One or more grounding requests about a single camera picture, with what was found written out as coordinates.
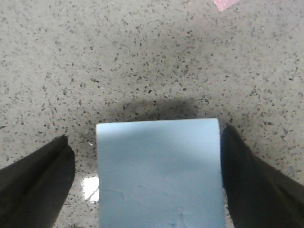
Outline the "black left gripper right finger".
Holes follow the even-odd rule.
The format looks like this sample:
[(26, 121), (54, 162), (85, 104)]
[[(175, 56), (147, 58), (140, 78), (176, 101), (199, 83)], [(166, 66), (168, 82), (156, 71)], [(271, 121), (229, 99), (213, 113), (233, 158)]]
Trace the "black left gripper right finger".
[(223, 186), (236, 228), (302, 228), (304, 187), (256, 157), (236, 129), (220, 140)]

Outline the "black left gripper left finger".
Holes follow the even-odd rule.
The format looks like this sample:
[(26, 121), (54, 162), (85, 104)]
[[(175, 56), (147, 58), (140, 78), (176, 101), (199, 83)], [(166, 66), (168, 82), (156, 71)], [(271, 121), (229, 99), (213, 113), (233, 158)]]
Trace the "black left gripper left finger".
[(0, 226), (53, 227), (75, 172), (75, 153), (65, 135), (1, 169)]

